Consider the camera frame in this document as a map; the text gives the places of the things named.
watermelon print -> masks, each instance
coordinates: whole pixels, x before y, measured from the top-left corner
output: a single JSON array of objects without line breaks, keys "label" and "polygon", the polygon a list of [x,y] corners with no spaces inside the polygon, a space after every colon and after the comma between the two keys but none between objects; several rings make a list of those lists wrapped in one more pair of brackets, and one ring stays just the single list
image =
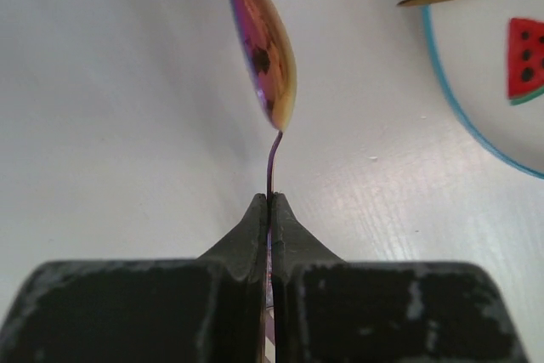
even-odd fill
[{"label": "watermelon print", "polygon": [[544,22],[515,18],[508,34],[508,99],[519,105],[544,94]]}]

rainbow metal spoon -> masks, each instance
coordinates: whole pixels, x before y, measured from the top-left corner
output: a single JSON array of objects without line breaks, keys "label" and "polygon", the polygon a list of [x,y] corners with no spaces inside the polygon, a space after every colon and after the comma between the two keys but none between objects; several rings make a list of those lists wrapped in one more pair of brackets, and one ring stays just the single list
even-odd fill
[{"label": "rainbow metal spoon", "polygon": [[297,93],[297,68],[289,37],[271,0],[230,0],[258,100],[278,130],[267,166],[266,196],[274,193],[274,158]]}]

wooden surface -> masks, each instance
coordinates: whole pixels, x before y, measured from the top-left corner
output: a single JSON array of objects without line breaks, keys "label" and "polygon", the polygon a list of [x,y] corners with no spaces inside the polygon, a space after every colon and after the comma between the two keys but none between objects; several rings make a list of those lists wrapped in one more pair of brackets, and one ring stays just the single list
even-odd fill
[{"label": "wooden surface", "polygon": [[[544,185],[456,121],[419,12],[273,0],[298,94],[275,187],[349,260],[461,260],[544,361]],[[0,316],[44,260],[194,257],[264,191],[275,136],[228,0],[0,0]]]}]

spoon bowl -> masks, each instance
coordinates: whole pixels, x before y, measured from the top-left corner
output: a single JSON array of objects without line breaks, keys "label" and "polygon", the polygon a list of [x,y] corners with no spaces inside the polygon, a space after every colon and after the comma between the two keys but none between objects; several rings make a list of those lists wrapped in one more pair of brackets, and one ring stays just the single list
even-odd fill
[{"label": "spoon bowl", "polygon": [[284,132],[297,89],[286,29],[271,0],[230,0],[230,5],[259,102],[272,126]]}]

spoon neck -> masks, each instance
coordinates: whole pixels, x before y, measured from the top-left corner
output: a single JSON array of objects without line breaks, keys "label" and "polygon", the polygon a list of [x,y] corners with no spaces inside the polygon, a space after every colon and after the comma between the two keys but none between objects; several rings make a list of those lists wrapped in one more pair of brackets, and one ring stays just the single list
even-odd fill
[{"label": "spoon neck", "polygon": [[278,146],[280,145],[281,138],[283,138],[283,132],[279,131],[278,135],[275,137],[275,141],[272,144],[272,147],[270,148],[269,162],[266,168],[266,201],[268,202],[269,209],[270,209],[270,205],[272,204],[272,196],[274,194],[275,153],[278,150]]}]

